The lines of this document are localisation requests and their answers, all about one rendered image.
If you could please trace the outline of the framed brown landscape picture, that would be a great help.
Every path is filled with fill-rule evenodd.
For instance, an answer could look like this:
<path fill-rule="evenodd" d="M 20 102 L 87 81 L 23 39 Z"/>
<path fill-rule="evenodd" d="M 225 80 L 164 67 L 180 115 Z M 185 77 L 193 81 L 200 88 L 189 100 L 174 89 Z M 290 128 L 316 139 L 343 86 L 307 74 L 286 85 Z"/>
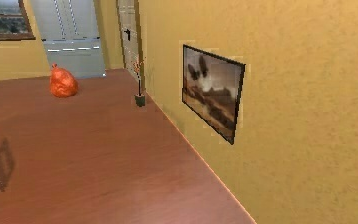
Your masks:
<path fill-rule="evenodd" d="M 182 102 L 233 145 L 245 64 L 184 44 Z"/>

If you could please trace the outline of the red twig plant in pot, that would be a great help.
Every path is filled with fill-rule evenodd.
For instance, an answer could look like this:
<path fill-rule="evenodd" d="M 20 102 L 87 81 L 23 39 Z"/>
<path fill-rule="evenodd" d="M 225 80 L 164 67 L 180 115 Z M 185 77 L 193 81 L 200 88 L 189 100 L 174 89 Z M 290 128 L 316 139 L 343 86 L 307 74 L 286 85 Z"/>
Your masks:
<path fill-rule="evenodd" d="M 138 79 L 138 93 L 134 96 L 135 103 L 138 107 L 143 107 L 146 105 L 145 95 L 143 94 L 142 87 L 142 76 L 141 76 L 141 66 L 143 62 L 139 59 L 136 59 L 133 62 L 133 71 L 135 72 Z"/>

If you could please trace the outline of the pale panelled room door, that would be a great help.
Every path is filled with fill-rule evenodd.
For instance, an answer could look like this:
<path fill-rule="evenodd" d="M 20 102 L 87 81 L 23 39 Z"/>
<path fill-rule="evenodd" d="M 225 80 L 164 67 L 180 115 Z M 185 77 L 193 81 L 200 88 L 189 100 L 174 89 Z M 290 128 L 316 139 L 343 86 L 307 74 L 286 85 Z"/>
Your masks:
<path fill-rule="evenodd" d="M 134 63 L 141 56 L 137 0 L 117 0 L 125 69 L 139 81 Z"/>

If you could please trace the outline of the orange garbage bag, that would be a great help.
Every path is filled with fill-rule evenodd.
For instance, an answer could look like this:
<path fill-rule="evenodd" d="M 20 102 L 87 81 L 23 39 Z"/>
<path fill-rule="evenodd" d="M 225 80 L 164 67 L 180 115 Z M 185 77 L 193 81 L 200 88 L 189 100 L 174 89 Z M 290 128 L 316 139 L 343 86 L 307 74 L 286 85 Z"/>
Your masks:
<path fill-rule="evenodd" d="M 67 98 L 78 93 L 79 85 L 70 71 L 52 64 L 50 75 L 50 92 L 59 98 Z"/>

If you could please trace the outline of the brown framed window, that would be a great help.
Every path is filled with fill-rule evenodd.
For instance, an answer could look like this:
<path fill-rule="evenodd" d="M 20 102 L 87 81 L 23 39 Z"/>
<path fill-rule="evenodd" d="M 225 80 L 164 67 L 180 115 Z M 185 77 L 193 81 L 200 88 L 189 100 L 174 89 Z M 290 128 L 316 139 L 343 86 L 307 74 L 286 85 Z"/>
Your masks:
<path fill-rule="evenodd" d="M 0 41 L 35 40 L 24 0 L 0 0 Z"/>

